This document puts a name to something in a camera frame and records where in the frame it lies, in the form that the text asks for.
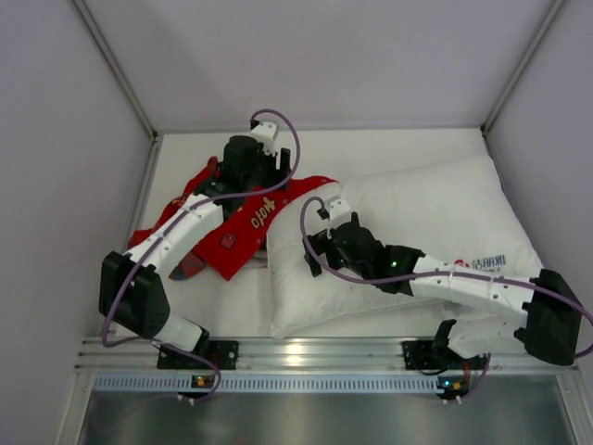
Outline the aluminium mounting rail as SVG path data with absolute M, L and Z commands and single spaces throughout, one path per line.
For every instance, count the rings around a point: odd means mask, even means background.
M 264 372 L 406 372 L 401 344 L 413 337 L 264 337 L 221 338 L 239 342 L 234 371 Z M 157 369 L 159 347 L 136 340 L 112 349 L 99 338 L 82 342 L 78 371 L 152 371 Z

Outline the white pillow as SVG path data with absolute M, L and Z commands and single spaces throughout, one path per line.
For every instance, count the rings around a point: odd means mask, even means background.
M 316 195 L 343 198 L 385 244 L 508 277 L 533 277 L 542 266 L 484 155 L 327 184 Z M 322 228 L 316 207 L 299 197 L 268 230 L 272 337 L 420 337 L 448 317 L 479 317 L 441 299 L 390 295 L 329 273 L 313 276 L 301 236 Z

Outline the right aluminium frame post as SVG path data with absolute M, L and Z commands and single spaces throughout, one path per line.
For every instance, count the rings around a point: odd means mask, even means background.
M 517 63 L 513 66 L 508 79 L 503 84 L 503 88 L 497 95 L 493 106 L 488 111 L 484 122 L 480 126 L 480 132 L 484 138 L 487 138 L 490 134 L 514 91 L 529 70 L 532 62 L 535 60 L 538 51 L 541 49 L 556 23 L 561 18 L 563 12 L 570 4 L 571 1 L 569 0 L 549 1 L 545 13 L 536 25 L 532 35 L 529 37 Z

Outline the red printed pillowcase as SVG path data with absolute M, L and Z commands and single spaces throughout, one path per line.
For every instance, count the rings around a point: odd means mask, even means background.
M 217 157 L 211 157 L 206 167 L 189 180 L 181 195 L 165 206 L 152 227 L 133 232 L 128 248 L 139 245 L 154 234 L 186 203 L 191 192 L 196 191 L 199 185 L 205 185 L 208 179 L 212 179 L 212 175 L 213 179 L 222 179 L 222 173 L 215 172 L 219 164 L 221 162 Z M 182 281 L 209 266 L 229 281 L 263 249 L 271 223 L 286 207 L 311 191 L 321 191 L 322 186 L 328 184 L 336 184 L 336 180 L 314 175 L 303 179 L 290 179 L 286 189 L 247 197 L 228 218 L 225 217 L 221 226 L 208 233 L 185 254 L 169 274 L 169 278 Z

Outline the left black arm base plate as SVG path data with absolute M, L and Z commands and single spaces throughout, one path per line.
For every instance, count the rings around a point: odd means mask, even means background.
M 222 371 L 236 369 L 239 342 L 234 340 L 211 340 L 205 359 Z M 178 352 L 159 348 L 157 369 L 160 370 L 206 370 L 208 367 Z

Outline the left aluminium frame post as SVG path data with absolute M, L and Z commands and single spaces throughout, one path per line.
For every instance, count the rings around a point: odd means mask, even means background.
M 83 0 L 69 0 L 69 4 L 89 35 L 101 59 L 106 63 L 111 77 L 120 89 L 126 102 L 131 107 L 134 117 L 137 119 L 149 141 L 156 141 L 158 138 L 158 131 L 150 121 L 138 95 L 135 93 L 128 76 L 125 74 L 92 10 Z

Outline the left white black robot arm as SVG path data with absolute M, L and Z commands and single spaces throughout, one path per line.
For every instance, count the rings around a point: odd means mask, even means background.
M 251 135 L 232 136 L 214 171 L 190 190 L 155 233 L 123 253 L 112 251 L 101 265 L 99 311 L 102 336 L 112 323 L 136 339 L 154 340 L 181 354 L 204 356 L 209 332 L 170 307 L 162 283 L 207 235 L 220 228 L 250 196 L 284 188 L 291 151 Z

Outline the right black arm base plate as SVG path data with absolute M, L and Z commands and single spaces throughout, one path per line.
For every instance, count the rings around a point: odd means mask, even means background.
M 439 375 L 446 371 L 483 370 L 486 356 L 463 359 L 454 352 L 434 351 L 429 340 L 409 340 L 401 344 L 405 368 L 423 375 Z

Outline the aluminium frame post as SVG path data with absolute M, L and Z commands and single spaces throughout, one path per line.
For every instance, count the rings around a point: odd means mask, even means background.
M 517 63 L 513 66 L 508 79 L 503 84 L 503 88 L 497 95 L 493 106 L 488 111 L 484 122 L 480 126 L 480 132 L 484 138 L 487 138 L 490 134 L 514 91 L 529 70 L 532 62 L 535 60 L 538 51 L 541 49 L 556 23 L 561 18 L 563 12 L 570 4 L 571 1 L 569 0 L 549 1 L 545 13 L 536 25 L 532 35 L 529 37 Z
M 101 59 L 106 63 L 111 77 L 120 89 L 126 102 L 131 107 L 134 117 L 137 119 L 149 141 L 156 141 L 158 138 L 158 131 L 150 121 L 138 95 L 135 93 L 128 76 L 125 74 L 92 10 L 83 0 L 69 0 L 69 4 L 89 35 Z

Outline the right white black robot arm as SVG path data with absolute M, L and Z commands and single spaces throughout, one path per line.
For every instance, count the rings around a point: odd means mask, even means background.
M 584 311 L 564 278 L 552 270 L 527 278 L 475 272 L 416 248 L 385 245 L 361 226 L 357 213 L 315 235 L 304 234 L 303 246 L 313 276 L 328 272 L 387 294 L 441 299 L 486 313 L 479 322 L 443 321 L 433 340 L 441 356 L 525 351 L 559 366 L 577 357 Z

